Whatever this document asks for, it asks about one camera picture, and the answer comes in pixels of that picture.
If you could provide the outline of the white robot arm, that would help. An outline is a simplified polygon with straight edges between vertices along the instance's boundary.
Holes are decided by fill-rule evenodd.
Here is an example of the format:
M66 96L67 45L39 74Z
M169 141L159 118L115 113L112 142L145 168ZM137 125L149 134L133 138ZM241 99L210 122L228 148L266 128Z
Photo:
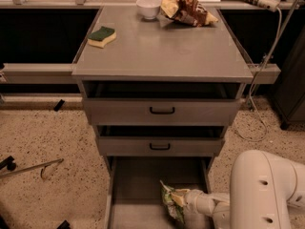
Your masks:
M305 209L305 165L250 150L234 161L229 194L177 189L173 202L213 219L215 229L291 229L290 214Z

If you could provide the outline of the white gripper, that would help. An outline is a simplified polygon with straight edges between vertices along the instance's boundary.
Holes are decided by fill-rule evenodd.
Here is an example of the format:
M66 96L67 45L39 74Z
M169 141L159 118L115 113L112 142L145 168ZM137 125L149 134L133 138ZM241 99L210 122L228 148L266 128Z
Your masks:
M197 189L176 189L171 191L172 200L192 213L212 216L221 206L230 205L230 195L226 193L204 193Z

